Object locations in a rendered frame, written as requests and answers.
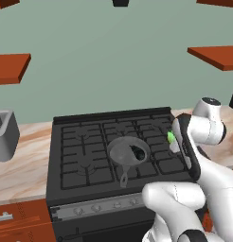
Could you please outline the grey frying pan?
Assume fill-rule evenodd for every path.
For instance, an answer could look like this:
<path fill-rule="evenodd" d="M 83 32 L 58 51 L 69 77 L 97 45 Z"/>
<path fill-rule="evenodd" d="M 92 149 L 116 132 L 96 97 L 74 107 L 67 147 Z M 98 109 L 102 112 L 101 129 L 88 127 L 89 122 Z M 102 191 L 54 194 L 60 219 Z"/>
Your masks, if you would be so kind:
<path fill-rule="evenodd" d="M 132 157 L 130 146 L 142 147 L 147 153 L 147 159 L 144 162 L 137 162 Z M 150 159 L 151 150 L 148 144 L 133 136 L 122 136 L 114 139 L 107 147 L 109 158 L 122 167 L 122 175 L 120 178 L 120 186 L 127 187 L 128 171 L 140 164 L 146 163 Z"/>

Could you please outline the grey toaster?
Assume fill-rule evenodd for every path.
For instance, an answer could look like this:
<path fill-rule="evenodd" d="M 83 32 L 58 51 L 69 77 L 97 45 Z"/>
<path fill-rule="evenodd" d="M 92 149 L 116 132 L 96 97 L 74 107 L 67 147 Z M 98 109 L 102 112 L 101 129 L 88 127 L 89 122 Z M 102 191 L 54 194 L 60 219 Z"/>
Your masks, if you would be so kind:
<path fill-rule="evenodd" d="M 0 162 L 7 162 L 13 157 L 19 138 L 14 111 L 0 111 Z"/>

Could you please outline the red-brown drawer front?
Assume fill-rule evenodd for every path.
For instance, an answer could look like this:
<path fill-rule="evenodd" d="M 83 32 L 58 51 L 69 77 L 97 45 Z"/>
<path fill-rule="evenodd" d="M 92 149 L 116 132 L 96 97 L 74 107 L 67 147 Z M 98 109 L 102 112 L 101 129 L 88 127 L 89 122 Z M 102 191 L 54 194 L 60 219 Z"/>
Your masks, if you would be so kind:
<path fill-rule="evenodd" d="M 0 242 L 56 242 L 51 223 L 0 231 Z"/>
<path fill-rule="evenodd" d="M 0 221 L 0 231 L 39 225 L 50 221 L 45 199 L 1 205 L 0 216 L 3 212 L 13 214 L 13 219 Z"/>

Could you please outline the black range hood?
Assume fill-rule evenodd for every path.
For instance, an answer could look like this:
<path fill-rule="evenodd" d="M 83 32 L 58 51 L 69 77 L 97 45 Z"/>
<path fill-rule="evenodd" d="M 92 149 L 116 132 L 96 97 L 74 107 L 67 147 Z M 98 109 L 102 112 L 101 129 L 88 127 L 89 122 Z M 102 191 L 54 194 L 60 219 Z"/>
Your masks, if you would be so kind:
<path fill-rule="evenodd" d="M 112 0 L 113 6 L 118 8 L 127 8 L 129 6 L 130 0 Z"/>

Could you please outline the black oven door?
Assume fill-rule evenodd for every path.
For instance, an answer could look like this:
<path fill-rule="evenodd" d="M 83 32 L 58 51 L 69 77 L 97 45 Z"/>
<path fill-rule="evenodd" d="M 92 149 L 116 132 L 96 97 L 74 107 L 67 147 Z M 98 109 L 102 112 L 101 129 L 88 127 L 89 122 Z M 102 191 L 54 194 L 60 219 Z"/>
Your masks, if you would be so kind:
<path fill-rule="evenodd" d="M 142 242 L 154 212 L 140 207 L 106 215 L 53 221 L 56 242 Z"/>

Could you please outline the corn with green husk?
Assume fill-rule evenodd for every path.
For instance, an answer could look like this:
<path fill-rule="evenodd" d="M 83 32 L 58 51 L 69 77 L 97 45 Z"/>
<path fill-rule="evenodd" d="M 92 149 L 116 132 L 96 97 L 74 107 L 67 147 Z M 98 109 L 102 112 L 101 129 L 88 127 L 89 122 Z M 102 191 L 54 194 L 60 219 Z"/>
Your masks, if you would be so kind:
<path fill-rule="evenodd" d="M 172 131 L 168 132 L 168 142 L 170 144 L 170 150 L 173 153 L 177 153 L 180 151 L 180 147 Z"/>

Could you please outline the black stove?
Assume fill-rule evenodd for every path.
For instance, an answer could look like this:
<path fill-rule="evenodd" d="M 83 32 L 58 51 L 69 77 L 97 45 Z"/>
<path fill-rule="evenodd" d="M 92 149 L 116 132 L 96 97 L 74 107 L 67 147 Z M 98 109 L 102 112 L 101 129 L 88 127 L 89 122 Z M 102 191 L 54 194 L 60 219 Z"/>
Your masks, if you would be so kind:
<path fill-rule="evenodd" d="M 167 133 L 170 108 L 103 112 L 55 117 L 52 124 L 46 204 L 51 221 L 106 215 L 144 207 L 141 191 L 149 182 L 188 182 L 182 157 L 170 151 Z M 117 137 L 145 141 L 150 159 L 129 170 L 126 188 L 120 186 L 122 168 L 110 160 L 107 146 Z M 132 206 L 130 199 L 137 199 Z M 119 201 L 121 208 L 114 208 Z M 95 213 L 91 207 L 99 205 Z M 75 208 L 82 208 L 77 216 Z"/>

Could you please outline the red-brown wall shelf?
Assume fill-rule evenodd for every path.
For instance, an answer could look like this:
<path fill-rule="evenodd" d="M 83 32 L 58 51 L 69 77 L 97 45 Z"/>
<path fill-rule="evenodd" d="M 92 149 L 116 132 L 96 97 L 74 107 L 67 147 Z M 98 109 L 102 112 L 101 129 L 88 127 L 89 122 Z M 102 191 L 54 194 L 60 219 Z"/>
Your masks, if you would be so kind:
<path fill-rule="evenodd" d="M 30 54 L 0 55 L 0 85 L 19 84 L 30 60 Z"/>
<path fill-rule="evenodd" d="M 20 0 L 0 0 L 0 9 L 19 4 Z"/>
<path fill-rule="evenodd" d="M 222 71 L 233 71 L 233 45 L 189 47 L 188 52 Z"/>
<path fill-rule="evenodd" d="M 233 0 L 196 0 L 198 4 L 233 8 Z"/>

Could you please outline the red-brown cupboard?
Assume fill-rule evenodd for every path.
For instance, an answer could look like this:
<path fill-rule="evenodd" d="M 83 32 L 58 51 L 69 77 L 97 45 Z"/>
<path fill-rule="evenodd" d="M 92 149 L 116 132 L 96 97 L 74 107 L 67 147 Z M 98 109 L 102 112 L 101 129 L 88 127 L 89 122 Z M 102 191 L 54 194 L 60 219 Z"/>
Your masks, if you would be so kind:
<path fill-rule="evenodd" d="M 206 232 L 211 232 L 213 228 L 213 222 L 211 220 L 209 211 L 206 211 L 202 220 L 203 228 Z"/>

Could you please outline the dark purple eggplant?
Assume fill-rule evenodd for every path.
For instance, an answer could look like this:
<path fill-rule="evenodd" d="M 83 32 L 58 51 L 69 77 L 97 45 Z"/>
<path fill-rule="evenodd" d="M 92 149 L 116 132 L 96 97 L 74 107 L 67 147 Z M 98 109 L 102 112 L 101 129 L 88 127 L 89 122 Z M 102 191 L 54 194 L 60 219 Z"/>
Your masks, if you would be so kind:
<path fill-rule="evenodd" d="M 142 147 L 130 146 L 132 157 L 137 162 L 144 162 L 147 159 L 147 153 Z"/>

